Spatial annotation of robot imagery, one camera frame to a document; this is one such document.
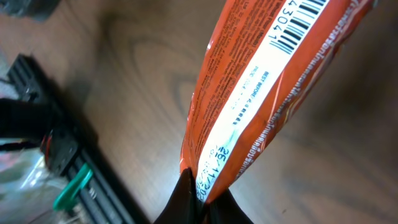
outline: red wire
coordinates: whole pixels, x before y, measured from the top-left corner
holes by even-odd
[[[43,153],[44,153],[44,162],[45,162],[45,165],[47,165],[47,166],[49,166],[49,148],[50,148],[51,140],[52,140],[52,135],[50,135],[48,138],[47,138],[47,136],[44,136],[42,143],[40,145],[40,150],[43,151],[43,147],[45,144],[45,149],[44,149]]]
[[[52,140],[52,135],[50,135],[49,138],[47,139],[47,145],[45,147],[44,159],[45,159],[45,163],[47,165],[49,164],[49,151],[50,151],[49,148],[50,148],[51,140]]]

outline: plastic packaging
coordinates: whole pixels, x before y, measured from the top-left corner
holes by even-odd
[[[39,149],[0,152],[0,223],[56,223],[52,202],[62,188]]]
[[[210,203],[300,106],[373,0],[227,0],[189,109],[180,170]]]

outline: wood grain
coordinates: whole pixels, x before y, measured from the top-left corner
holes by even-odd
[[[81,107],[150,220],[178,179],[187,109],[223,1],[64,0],[0,17]],[[301,109],[231,187],[254,223],[398,223],[398,2],[380,1]]]

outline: barcode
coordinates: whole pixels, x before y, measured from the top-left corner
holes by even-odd
[[[301,4],[298,3],[300,2],[299,0],[290,1],[289,6],[296,6],[295,10],[289,9],[289,6],[282,9],[286,17],[278,17],[277,21],[281,23],[281,25],[276,24],[272,28],[274,30],[280,30],[282,33],[274,36],[270,35],[269,37],[274,40],[271,40],[269,44],[291,55],[297,46],[299,46],[305,34],[309,31],[309,28],[315,23],[320,12],[327,4],[327,1],[328,0],[303,0]]]

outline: orange snack bag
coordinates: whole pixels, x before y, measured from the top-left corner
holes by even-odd
[[[212,202],[256,160],[373,0],[227,0],[189,109],[180,170]]]

